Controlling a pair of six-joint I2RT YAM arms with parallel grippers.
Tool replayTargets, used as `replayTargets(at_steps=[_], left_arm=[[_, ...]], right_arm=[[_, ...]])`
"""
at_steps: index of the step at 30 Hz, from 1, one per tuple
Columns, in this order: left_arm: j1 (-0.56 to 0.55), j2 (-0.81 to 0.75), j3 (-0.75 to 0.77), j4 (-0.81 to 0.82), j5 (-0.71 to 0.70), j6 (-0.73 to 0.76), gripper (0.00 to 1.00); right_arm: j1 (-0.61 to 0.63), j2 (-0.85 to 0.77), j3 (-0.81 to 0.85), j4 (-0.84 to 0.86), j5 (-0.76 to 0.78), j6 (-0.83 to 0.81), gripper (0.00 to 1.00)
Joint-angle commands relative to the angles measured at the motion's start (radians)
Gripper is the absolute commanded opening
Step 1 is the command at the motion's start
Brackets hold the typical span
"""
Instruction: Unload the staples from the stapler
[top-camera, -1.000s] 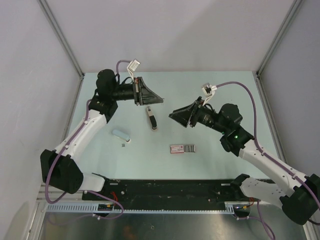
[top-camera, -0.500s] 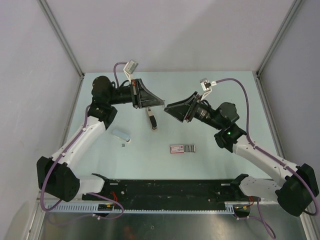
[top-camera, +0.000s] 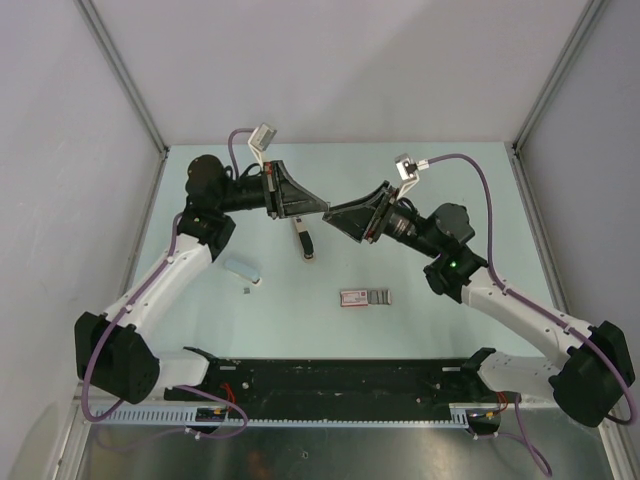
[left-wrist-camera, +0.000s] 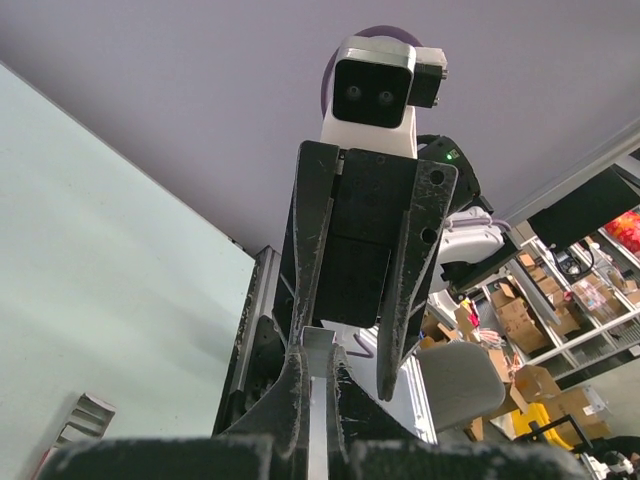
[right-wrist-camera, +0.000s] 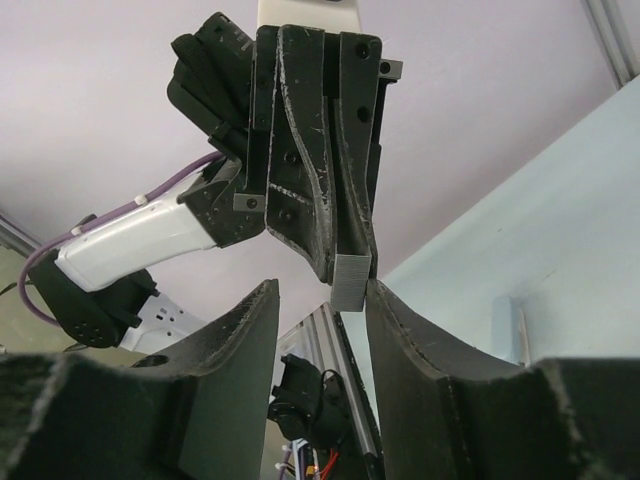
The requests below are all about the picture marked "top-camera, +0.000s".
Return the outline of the red white staple box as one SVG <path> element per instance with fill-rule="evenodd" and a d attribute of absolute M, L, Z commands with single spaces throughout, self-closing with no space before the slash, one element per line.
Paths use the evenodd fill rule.
<path fill-rule="evenodd" d="M 340 291 L 340 306 L 342 308 L 390 306 L 391 304 L 392 297 L 388 289 L 359 289 Z"/>

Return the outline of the light blue stapler cover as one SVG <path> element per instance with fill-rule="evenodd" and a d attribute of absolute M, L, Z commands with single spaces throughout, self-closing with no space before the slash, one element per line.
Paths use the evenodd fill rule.
<path fill-rule="evenodd" d="M 252 285 L 258 286 L 262 282 L 262 276 L 256 268 L 235 258 L 226 259 L 224 268 Z"/>

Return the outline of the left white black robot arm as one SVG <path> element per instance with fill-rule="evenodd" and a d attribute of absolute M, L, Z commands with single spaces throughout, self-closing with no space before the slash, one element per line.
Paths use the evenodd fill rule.
<path fill-rule="evenodd" d="M 234 178 L 213 155 L 187 168 L 186 205 L 174 218 L 168 247 L 142 279 L 101 314 L 75 323 L 81 399 L 98 388 L 120 402 L 138 404 L 156 389 L 186 385 L 197 398 L 214 397 L 221 376 L 203 353 L 184 348 L 153 352 L 149 338 L 184 289 L 223 252 L 236 224 L 231 213 L 263 209 L 272 219 L 322 213 L 329 205 L 297 183 L 283 161 Z"/>

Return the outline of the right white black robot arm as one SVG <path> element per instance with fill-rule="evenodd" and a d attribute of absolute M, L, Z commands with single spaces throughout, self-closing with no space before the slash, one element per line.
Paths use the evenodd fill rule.
<path fill-rule="evenodd" d="M 574 421 L 597 427 L 630 394 L 635 373 L 622 330 L 594 326 L 545 308 L 518 292 L 468 246 L 475 232 L 464 206 L 444 203 L 422 217 L 388 183 L 330 208 L 329 225 L 357 242 L 386 235 L 431 263 L 423 272 L 431 290 L 498 321 L 533 345 L 542 358 L 513 357 L 490 348 L 476 352 L 461 376 L 463 393 L 484 401 L 496 390 L 554 401 Z"/>

